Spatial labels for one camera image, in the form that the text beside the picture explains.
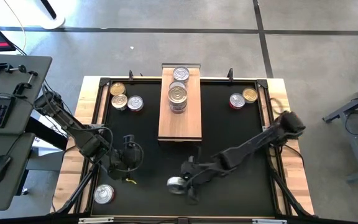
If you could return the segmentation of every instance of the gold can lid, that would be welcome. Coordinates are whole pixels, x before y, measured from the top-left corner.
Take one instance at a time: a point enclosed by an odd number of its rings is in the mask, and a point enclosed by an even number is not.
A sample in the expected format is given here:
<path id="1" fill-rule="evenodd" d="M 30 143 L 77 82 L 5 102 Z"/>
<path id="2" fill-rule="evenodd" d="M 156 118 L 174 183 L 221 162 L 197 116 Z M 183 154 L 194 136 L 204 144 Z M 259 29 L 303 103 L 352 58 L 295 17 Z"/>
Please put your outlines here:
<path id="1" fill-rule="evenodd" d="M 173 86 L 168 91 L 168 98 L 172 103 L 182 103 L 187 100 L 187 91 L 182 86 Z"/>
<path id="2" fill-rule="evenodd" d="M 110 93 L 113 96 L 124 94 L 125 93 L 125 85 L 122 83 L 114 83 L 110 87 Z"/>
<path id="3" fill-rule="evenodd" d="M 114 96 L 111 99 L 111 104 L 115 108 L 123 108 L 123 107 L 125 107 L 127 105 L 127 102 L 128 102 L 128 98 L 124 94 Z"/>
<path id="4" fill-rule="evenodd" d="M 258 94 L 253 88 L 244 89 L 242 96 L 249 102 L 254 102 L 258 98 Z"/>

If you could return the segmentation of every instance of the desk leg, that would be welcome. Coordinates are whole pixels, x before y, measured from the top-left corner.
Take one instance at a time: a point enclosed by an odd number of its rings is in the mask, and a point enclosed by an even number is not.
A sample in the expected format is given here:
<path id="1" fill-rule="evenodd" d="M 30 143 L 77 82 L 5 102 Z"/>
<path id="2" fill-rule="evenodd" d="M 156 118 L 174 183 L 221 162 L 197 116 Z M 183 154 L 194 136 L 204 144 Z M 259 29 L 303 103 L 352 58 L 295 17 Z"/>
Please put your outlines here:
<path id="1" fill-rule="evenodd" d="M 29 133 L 34 133 L 38 138 L 49 142 L 53 146 L 65 150 L 67 145 L 67 138 L 61 134 L 56 133 L 54 130 L 46 127 L 41 122 L 37 121 L 33 117 L 30 117 L 25 131 Z"/>

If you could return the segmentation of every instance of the black clamp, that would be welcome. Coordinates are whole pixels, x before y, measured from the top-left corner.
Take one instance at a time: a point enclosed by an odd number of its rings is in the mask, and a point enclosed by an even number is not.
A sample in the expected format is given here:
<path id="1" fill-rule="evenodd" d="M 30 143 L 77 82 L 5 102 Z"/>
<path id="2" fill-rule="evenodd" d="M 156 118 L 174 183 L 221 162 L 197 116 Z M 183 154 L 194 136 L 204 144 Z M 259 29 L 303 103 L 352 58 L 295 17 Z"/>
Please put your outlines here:
<path id="1" fill-rule="evenodd" d="M 134 80 L 134 74 L 132 73 L 132 70 L 129 71 L 129 81 L 133 81 Z"/>
<path id="2" fill-rule="evenodd" d="M 23 91 L 25 89 L 31 89 L 32 85 L 30 84 L 32 77 L 34 76 L 38 76 L 38 73 L 35 71 L 29 71 L 30 74 L 30 79 L 29 81 L 27 81 L 26 83 L 19 83 L 16 85 L 15 89 L 13 90 L 13 95 L 16 98 L 20 98 L 20 99 L 26 99 L 27 97 L 25 95 L 23 95 Z"/>
<path id="3" fill-rule="evenodd" d="M 13 71 L 20 71 L 21 73 L 26 73 L 27 69 L 24 65 L 19 65 L 17 68 L 14 68 L 10 63 L 0 63 L 0 73 L 4 70 L 7 73 L 12 73 Z"/>
<path id="4" fill-rule="evenodd" d="M 233 82 L 233 68 L 230 68 L 229 73 L 227 74 L 227 77 L 229 78 L 229 82 Z"/>

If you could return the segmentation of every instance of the wooden block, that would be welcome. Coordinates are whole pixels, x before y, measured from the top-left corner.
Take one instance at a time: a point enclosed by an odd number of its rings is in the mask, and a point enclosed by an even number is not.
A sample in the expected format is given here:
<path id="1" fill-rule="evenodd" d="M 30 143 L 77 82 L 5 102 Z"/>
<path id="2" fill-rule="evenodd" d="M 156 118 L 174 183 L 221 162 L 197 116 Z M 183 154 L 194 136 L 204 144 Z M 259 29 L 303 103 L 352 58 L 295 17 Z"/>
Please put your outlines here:
<path id="1" fill-rule="evenodd" d="M 201 141 L 200 69 L 189 68 L 190 77 L 186 84 L 187 106 L 181 114 L 173 113 L 169 107 L 168 90 L 173 82 L 173 69 L 162 69 L 158 140 Z"/>

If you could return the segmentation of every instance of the wooden table frame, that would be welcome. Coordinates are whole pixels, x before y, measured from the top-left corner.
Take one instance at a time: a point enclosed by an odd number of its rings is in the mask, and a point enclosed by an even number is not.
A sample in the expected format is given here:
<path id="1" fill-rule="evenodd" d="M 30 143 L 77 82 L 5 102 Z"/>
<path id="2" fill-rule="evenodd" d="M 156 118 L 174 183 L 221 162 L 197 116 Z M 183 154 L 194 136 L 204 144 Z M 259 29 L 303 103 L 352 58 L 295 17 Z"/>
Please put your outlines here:
<path id="1" fill-rule="evenodd" d="M 105 112 L 104 103 L 106 97 L 108 96 L 108 87 L 100 88 L 99 91 L 99 85 L 101 78 L 127 78 L 127 77 L 95 77 L 95 76 L 88 76 L 84 77 L 83 84 L 81 87 L 80 97 L 78 100 L 77 108 L 75 111 L 75 117 L 83 124 L 91 124 L 94 123 L 101 123 L 103 114 Z M 134 77 L 134 79 L 147 79 L 147 78 L 161 78 L 161 77 Z M 206 78 L 201 77 L 201 80 L 208 79 L 208 80 L 222 80 L 227 81 L 229 78 Z M 235 78 L 235 80 L 256 80 L 257 78 Z M 268 85 L 268 97 L 278 99 L 283 109 L 290 110 L 288 98 L 287 98 L 287 92 L 285 90 L 285 84 L 283 79 L 277 79 L 277 78 L 268 78 L 268 79 L 262 79 L 266 80 L 265 83 Z M 264 112 L 264 122 L 265 126 L 269 125 L 269 121 L 272 120 L 272 118 L 276 118 L 277 114 L 270 114 L 269 119 L 269 113 L 267 110 L 267 102 L 265 99 L 265 93 L 263 91 L 263 87 L 259 88 L 261 105 Z M 98 102 L 96 102 L 98 94 L 101 94 L 101 99 Z M 276 104 L 275 101 L 271 101 L 272 108 L 275 110 L 280 110 L 280 105 Z M 95 107 L 96 105 L 99 105 L 98 114 L 95 113 Z M 299 152 L 299 146 L 298 141 L 295 140 L 289 140 L 287 144 L 293 148 L 295 148 Z M 72 139 L 69 139 L 67 147 L 72 147 L 74 145 L 74 142 Z M 305 171 L 303 168 L 302 160 L 301 158 L 296 155 L 294 152 L 291 152 L 289 150 L 284 149 L 281 156 L 278 156 L 279 160 L 282 161 L 283 164 L 283 173 L 285 174 L 285 180 L 287 183 L 288 188 L 291 190 L 292 194 L 295 196 L 297 201 L 303 206 L 303 208 L 313 214 L 313 206 L 311 204 L 310 194 L 308 190 L 308 184 L 306 180 Z M 274 166 L 277 168 L 277 161 L 273 157 L 272 162 Z M 66 200 L 70 197 L 70 195 L 74 192 L 76 189 L 81 173 L 83 171 L 83 163 L 84 158 L 83 156 L 78 152 L 77 148 L 72 149 L 68 151 L 65 154 L 65 158 L 62 163 L 62 168 L 60 171 L 57 187 L 55 190 L 55 195 L 53 196 L 53 203 L 56 209 L 59 209 L 63 206 L 63 204 L 66 202 Z M 82 195 L 82 201 L 81 204 L 78 206 L 78 211 L 83 212 L 86 203 L 88 201 L 88 195 L 90 191 L 90 183 L 86 186 L 83 195 Z M 276 196 L 278 200 L 278 207 L 280 211 L 283 214 L 288 214 L 289 210 L 285 209 L 286 206 L 286 200 L 282 194 L 282 191 L 276 184 Z"/>

